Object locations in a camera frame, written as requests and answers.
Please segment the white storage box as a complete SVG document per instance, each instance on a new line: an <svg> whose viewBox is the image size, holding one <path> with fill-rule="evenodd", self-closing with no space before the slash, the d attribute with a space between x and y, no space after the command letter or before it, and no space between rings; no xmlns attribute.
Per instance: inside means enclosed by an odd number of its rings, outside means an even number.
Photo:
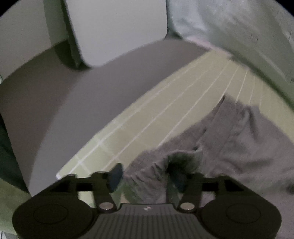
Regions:
<svg viewBox="0 0 294 239"><path fill-rule="evenodd" d="M75 65L100 67L167 34L165 1L63 1Z"/></svg>

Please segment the grey hooded sweatshirt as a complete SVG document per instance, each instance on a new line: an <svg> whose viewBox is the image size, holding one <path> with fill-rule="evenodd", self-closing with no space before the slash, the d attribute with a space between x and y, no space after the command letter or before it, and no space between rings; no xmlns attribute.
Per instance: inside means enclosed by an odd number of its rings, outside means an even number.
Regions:
<svg viewBox="0 0 294 239"><path fill-rule="evenodd" d="M131 203L164 203L172 173L228 175L254 192L293 194L293 143L258 107L224 96L200 122L126 168L124 194Z"/></svg>

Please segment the white carrot print storage bag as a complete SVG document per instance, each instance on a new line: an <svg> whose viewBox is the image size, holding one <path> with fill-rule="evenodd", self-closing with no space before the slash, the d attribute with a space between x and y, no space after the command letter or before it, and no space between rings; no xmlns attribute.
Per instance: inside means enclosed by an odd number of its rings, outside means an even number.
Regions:
<svg viewBox="0 0 294 239"><path fill-rule="evenodd" d="M275 81L293 79L293 15L277 1L167 1L181 38L239 55Z"/></svg>

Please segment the green cutting mat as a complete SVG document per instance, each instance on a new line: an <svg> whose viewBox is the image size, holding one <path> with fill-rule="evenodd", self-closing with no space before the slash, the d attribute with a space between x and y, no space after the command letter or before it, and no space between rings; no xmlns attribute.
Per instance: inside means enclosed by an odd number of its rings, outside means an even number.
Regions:
<svg viewBox="0 0 294 239"><path fill-rule="evenodd" d="M71 173L86 177L117 163L126 170L143 151L159 147L200 122L224 96L258 107L293 143L293 111L283 98L250 69L225 54L209 51L132 103L96 133L56 177ZM286 202L293 194L265 197ZM124 180L114 198L129 202Z"/></svg>

